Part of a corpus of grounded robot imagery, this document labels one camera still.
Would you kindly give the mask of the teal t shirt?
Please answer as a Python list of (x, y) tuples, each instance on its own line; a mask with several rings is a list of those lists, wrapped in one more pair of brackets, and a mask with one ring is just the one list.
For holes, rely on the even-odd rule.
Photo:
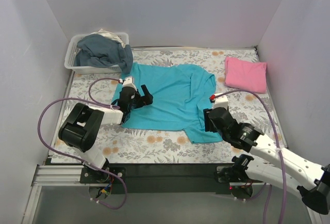
[(218, 133), (206, 132), (204, 109), (211, 108), (216, 77), (200, 66), (171, 67), (134, 63), (130, 75), (137, 88), (146, 85), (151, 105), (135, 109), (122, 125), (127, 129), (184, 131), (192, 143), (221, 142)]

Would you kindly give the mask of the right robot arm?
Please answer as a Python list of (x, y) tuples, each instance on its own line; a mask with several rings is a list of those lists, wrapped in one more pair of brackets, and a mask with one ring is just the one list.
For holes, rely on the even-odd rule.
[(313, 211), (329, 214), (329, 165), (322, 166), (279, 148), (260, 129), (239, 123), (223, 107), (205, 109), (205, 130), (219, 133), (234, 148), (244, 151), (233, 165), (218, 172), (221, 182), (263, 181), (282, 187)]

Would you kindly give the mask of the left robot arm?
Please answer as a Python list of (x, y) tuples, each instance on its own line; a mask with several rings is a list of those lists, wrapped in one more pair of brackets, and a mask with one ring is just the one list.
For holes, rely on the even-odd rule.
[(153, 95), (146, 85), (142, 85), (141, 89), (144, 95), (132, 86), (122, 87), (119, 97), (112, 102), (117, 108), (96, 108), (77, 103), (59, 129), (59, 139), (78, 153), (83, 163), (92, 169), (92, 176), (97, 182), (106, 182), (110, 176), (106, 167), (108, 159), (96, 146), (100, 127), (124, 124), (133, 110), (151, 105)]

